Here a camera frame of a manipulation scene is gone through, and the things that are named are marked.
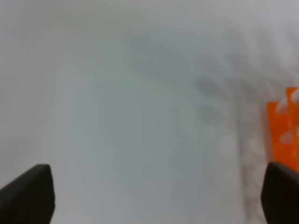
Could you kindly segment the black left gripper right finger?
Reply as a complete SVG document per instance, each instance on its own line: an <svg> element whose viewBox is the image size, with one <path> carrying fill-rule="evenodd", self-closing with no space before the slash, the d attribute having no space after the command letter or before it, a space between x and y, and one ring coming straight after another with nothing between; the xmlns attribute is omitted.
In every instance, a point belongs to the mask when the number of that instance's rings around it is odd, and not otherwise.
<svg viewBox="0 0 299 224"><path fill-rule="evenodd" d="M299 173L280 162L266 168L261 204L268 224L299 223Z"/></svg>

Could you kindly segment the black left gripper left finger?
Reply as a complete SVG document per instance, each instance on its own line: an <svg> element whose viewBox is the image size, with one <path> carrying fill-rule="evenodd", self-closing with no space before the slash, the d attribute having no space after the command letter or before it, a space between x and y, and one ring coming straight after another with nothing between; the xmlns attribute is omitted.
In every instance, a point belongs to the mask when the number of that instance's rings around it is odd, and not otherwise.
<svg viewBox="0 0 299 224"><path fill-rule="evenodd" d="M37 164L0 189L2 224L49 224L55 210L49 164Z"/></svg>

